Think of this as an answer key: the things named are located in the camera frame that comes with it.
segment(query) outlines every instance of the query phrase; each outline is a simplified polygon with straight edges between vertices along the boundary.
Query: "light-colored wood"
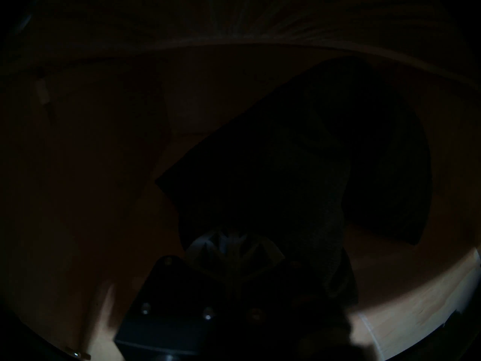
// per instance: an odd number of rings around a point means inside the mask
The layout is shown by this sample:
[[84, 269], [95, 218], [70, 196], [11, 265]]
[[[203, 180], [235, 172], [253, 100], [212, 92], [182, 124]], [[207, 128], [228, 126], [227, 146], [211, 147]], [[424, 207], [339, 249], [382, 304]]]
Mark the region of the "light-colored wood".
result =
[[[39, 102], [36, 75], [2, 81], [1, 106], [8, 113], [2, 116], [0, 189], [7, 238], [0, 278], [2, 295], [22, 321], [60, 348], [80, 347], [94, 360], [120, 359], [112, 337], [145, 277], [160, 256], [182, 254], [177, 212], [153, 180], [276, 86], [344, 54], [275, 48], [206, 47], [166, 52], [154, 63], [47, 67], [54, 119]], [[445, 321], [475, 285], [479, 96], [439, 77], [368, 60], [421, 118], [435, 189], [418, 247], [354, 226], [346, 230], [360, 292], [353, 310], [364, 315], [352, 317], [353, 339], [374, 344], [373, 333], [386, 357]], [[169, 124], [174, 137], [167, 144]], [[386, 305], [393, 313], [412, 311], [387, 320]], [[422, 326], [418, 306], [430, 308]]]
[[78, 349], [105, 256], [169, 138], [144, 60], [46, 67], [45, 105], [35, 70], [1, 80], [1, 294], [60, 349]]

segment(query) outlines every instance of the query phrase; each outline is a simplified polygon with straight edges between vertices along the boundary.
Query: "screw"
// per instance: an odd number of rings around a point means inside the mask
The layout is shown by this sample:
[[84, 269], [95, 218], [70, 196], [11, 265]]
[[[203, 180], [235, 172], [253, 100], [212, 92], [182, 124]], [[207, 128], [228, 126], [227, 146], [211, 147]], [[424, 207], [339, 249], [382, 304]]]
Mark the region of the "screw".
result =
[[210, 321], [211, 319], [213, 319], [215, 315], [216, 313], [211, 307], [205, 308], [204, 312], [202, 313], [202, 317], [207, 321]]
[[265, 313], [259, 308], [248, 310], [247, 321], [254, 325], [260, 325], [265, 321]]
[[150, 304], [149, 303], [143, 303], [141, 306], [141, 313], [142, 314], [149, 314], [151, 310]]

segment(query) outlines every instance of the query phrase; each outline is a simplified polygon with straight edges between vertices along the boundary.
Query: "bolt head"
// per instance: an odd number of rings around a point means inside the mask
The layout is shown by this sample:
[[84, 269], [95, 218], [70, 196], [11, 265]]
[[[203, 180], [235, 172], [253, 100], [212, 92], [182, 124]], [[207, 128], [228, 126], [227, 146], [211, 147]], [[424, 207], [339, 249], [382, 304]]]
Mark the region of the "bolt head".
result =
[[210, 321], [211, 319], [213, 319], [215, 317], [215, 315], [216, 315], [216, 313], [214, 312], [214, 310], [211, 307], [205, 308], [204, 312], [202, 313], [202, 317], [206, 321]]
[[143, 303], [141, 306], [141, 313], [142, 314], [149, 314], [151, 310], [151, 306], [149, 303]]

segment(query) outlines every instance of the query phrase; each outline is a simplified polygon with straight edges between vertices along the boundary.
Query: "wooden panel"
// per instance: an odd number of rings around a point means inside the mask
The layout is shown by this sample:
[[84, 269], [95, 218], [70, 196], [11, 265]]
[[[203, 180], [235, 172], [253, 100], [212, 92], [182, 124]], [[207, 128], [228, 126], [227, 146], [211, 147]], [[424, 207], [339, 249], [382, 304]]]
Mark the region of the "wooden panel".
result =
[[84, 66], [47, 67], [45, 105], [36, 72], [2, 80], [2, 297], [62, 349], [169, 138], [152, 61]]

